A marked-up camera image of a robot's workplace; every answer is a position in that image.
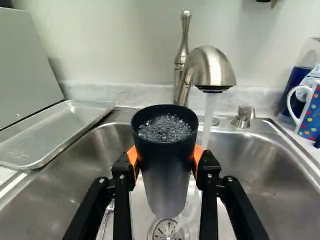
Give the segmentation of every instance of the kitchen sink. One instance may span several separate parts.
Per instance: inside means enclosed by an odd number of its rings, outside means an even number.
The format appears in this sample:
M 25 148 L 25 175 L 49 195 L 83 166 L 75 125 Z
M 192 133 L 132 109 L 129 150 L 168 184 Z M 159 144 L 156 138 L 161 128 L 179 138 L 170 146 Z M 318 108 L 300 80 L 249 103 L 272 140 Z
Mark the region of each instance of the kitchen sink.
M 62 239 L 92 181 L 111 178 L 113 162 L 133 145 L 130 120 L 136 111 L 114 109 L 103 123 L 1 198 L 1 239 Z M 240 129 L 231 119 L 219 117 L 220 124 L 211 128 L 208 149 L 221 164 L 220 176 L 239 179 L 270 239 L 318 240 L 319 177 L 305 164 L 306 156 L 271 120 L 255 118 L 250 128 Z M 130 200 L 134 239 L 157 239 L 152 234 L 159 220 L 148 206 L 141 175 Z M 236 239 L 223 203 L 218 200 L 217 205 L 219 239 Z M 185 208 L 174 219 L 185 239 L 197 239 L 200 211 L 201 192 L 191 176 Z M 111 240 L 112 232 L 110 215 L 104 239 Z

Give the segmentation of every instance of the drain strainer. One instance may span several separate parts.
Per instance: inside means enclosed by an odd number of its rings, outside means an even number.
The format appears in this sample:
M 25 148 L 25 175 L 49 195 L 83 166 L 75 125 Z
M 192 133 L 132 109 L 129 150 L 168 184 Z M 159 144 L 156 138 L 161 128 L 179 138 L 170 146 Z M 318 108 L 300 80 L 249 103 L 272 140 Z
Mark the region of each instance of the drain strainer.
M 161 220 L 151 230 L 150 240 L 187 240 L 185 225 L 178 224 L 173 219 Z

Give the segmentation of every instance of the bubbles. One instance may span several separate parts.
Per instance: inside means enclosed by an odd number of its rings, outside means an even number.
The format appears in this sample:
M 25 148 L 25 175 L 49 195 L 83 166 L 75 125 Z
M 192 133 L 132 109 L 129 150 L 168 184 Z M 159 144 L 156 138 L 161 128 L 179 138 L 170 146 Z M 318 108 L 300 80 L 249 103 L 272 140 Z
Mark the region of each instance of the bubbles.
M 139 126 L 138 135 L 154 142 L 174 142 L 192 132 L 188 123 L 174 114 L 166 114 L 146 121 Z

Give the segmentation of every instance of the water stream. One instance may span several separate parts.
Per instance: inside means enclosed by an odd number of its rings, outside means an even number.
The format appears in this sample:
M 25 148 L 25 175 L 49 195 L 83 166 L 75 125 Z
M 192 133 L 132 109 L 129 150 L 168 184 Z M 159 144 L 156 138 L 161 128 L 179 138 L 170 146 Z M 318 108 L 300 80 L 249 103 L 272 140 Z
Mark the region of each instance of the water stream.
M 205 111 L 204 111 L 204 120 L 203 120 L 203 131 L 201 138 L 201 146 L 203 149 L 208 148 L 208 142 L 210 137 L 210 128 L 212 125 L 213 114 L 215 110 L 216 94 L 207 93 L 205 100 Z

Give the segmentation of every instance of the mug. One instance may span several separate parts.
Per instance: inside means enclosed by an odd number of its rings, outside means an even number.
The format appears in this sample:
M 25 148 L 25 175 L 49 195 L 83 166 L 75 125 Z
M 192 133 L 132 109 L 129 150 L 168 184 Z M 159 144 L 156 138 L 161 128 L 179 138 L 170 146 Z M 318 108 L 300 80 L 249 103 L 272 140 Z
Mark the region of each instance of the mug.
M 290 104 L 291 96 L 297 90 L 306 92 L 306 103 L 299 118 L 294 114 Z M 294 132 L 314 141 L 320 135 L 320 80 L 315 80 L 312 86 L 299 85 L 292 88 L 287 95 L 286 105 L 296 124 Z

